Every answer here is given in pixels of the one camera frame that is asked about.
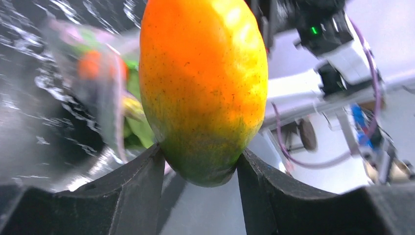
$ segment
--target ripe fruit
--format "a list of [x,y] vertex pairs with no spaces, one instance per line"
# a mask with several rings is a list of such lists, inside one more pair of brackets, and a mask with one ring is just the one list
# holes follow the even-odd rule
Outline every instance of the ripe fruit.
[[196,185],[226,183],[267,100],[267,55],[249,7],[150,0],[140,49],[142,104],[167,162]]
[[[128,79],[127,65],[122,61],[119,65],[122,69],[122,76]],[[105,75],[105,66],[101,65],[101,53],[96,50],[86,52],[78,62],[78,73],[81,79],[95,80],[99,76]],[[110,75],[115,76],[116,70],[114,65],[110,65]]]

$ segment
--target plastic bag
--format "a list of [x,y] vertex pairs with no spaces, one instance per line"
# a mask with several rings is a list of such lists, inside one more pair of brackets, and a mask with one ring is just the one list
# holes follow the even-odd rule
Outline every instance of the plastic bag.
[[104,142],[115,155],[126,163],[125,144],[140,151],[150,147],[155,139],[138,86],[140,30],[114,35],[51,18],[42,33],[69,94],[96,118]]

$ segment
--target gray floor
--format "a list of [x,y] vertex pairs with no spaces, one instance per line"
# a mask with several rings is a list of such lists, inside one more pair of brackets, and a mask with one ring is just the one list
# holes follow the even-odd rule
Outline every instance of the gray floor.
[[[378,67],[385,76],[415,69],[413,38],[415,28],[408,22],[415,20],[415,1],[355,0],[347,9],[349,16],[360,27],[370,43]],[[270,77],[288,76],[314,67],[318,60],[304,50],[296,50],[292,42],[295,33],[277,38],[269,67]],[[415,162],[413,140],[415,96],[401,92],[388,96],[388,108],[381,122],[394,138],[399,158]],[[346,151],[346,143],[339,131],[331,131],[325,119],[313,116],[319,136],[316,154],[297,154],[303,161],[321,162]],[[270,156],[275,150],[264,147],[261,137],[256,137],[249,148],[269,164],[276,166]],[[367,184],[359,159],[350,159],[341,166],[326,170],[298,170],[299,180],[328,191],[342,193]],[[181,199],[173,209],[163,235],[243,235],[246,234],[239,196],[237,176],[218,188],[200,188],[187,185]]]

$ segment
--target purple cable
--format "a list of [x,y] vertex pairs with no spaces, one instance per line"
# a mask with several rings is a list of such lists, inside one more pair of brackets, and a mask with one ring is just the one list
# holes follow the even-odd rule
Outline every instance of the purple cable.
[[[368,48],[366,48],[365,45],[365,38],[363,37],[362,33],[360,32],[359,28],[352,22],[350,21],[354,30],[356,31],[357,37],[359,38],[360,44],[363,46],[363,50],[365,52],[365,55],[368,59],[368,63],[369,63],[369,67],[370,67],[370,73],[372,75],[372,79],[373,79],[373,89],[374,89],[374,94],[375,94],[375,108],[374,108],[374,115],[373,115],[373,121],[371,122],[370,126],[369,126],[369,130],[368,130],[368,134],[365,135],[364,138],[362,138],[362,140],[359,141],[359,144],[355,145],[353,147],[353,150],[359,150],[359,145],[361,145],[362,143],[366,143],[367,141],[370,140],[371,136],[374,134],[376,127],[377,127],[377,120],[376,118],[379,115],[380,112],[380,103],[381,103],[381,91],[380,91],[380,87],[379,87],[379,81],[378,81],[378,76],[377,76],[377,70],[374,66],[374,62],[373,62],[373,57],[369,51]],[[281,148],[282,153],[284,154],[284,156],[292,161],[293,163],[302,166],[304,168],[308,168],[308,169],[322,169],[322,168],[329,168],[335,165],[340,164],[341,162],[347,160],[350,156],[351,156],[351,152],[346,152],[342,155],[340,155],[339,157],[330,160],[328,162],[325,163],[319,163],[319,164],[309,164],[309,163],[302,163],[299,162],[297,160],[295,160],[294,158],[291,157],[290,153],[288,153],[285,145],[282,143],[282,134],[281,134],[281,120],[280,120],[280,116],[278,113],[278,109],[276,107],[276,105],[274,103],[272,103],[272,106],[274,108],[275,114],[276,114],[276,118],[277,118],[277,136],[278,136],[278,144],[279,147]]]

